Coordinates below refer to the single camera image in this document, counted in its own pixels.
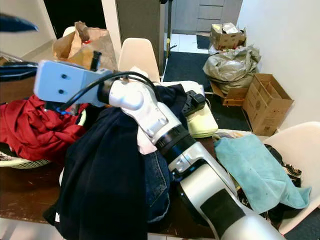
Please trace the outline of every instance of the microfiber cloth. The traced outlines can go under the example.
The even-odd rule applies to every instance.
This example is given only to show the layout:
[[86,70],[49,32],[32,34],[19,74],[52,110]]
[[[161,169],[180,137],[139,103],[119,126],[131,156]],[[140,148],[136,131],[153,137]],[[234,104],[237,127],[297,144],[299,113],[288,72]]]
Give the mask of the microfiber cloth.
[[214,146],[217,158],[242,187],[258,214],[278,203],[295,209],[308,206],[311,187],[295,187],[256,135],[223,137]]

